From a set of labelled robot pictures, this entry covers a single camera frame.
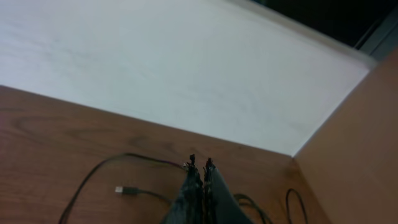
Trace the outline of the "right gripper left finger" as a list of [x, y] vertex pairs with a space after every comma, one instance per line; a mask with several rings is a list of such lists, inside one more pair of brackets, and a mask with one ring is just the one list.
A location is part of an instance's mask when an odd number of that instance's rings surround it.
[[161, 224], [203, 223], [203, 182], [195, 159], [195, 155], [191, 154], [190, 162], [187, 163], [187, 177]]

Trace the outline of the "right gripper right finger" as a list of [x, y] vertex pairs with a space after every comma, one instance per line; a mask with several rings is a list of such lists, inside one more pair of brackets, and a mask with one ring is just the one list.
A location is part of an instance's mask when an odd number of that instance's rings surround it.
[[204, 176], [205, 223], [252, 224], [229, 191], [223, 176], [208, 158]]

